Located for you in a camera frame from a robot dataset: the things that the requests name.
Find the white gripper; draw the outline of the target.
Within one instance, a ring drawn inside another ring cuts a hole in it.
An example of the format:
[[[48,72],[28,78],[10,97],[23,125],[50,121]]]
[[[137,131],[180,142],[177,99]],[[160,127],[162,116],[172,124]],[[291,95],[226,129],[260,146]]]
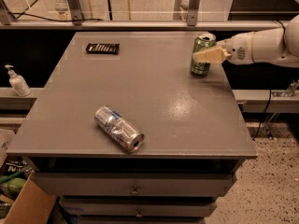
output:
[[[220,47],[212,47],[197,51],[192,58],[198,63],[223,63],[225,60],[232,64],[251,64],[251,43],[253,32],[241,33],[218,41]]]

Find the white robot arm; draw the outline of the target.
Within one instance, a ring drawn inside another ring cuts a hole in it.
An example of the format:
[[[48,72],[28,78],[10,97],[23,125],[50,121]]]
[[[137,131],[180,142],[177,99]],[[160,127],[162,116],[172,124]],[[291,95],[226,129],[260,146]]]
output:
[[[216,46],[194,52],[192,58],[198,63],[271,63],[297,68],[299,15],[290,20],[285,27],[237,34],[219,41]]]

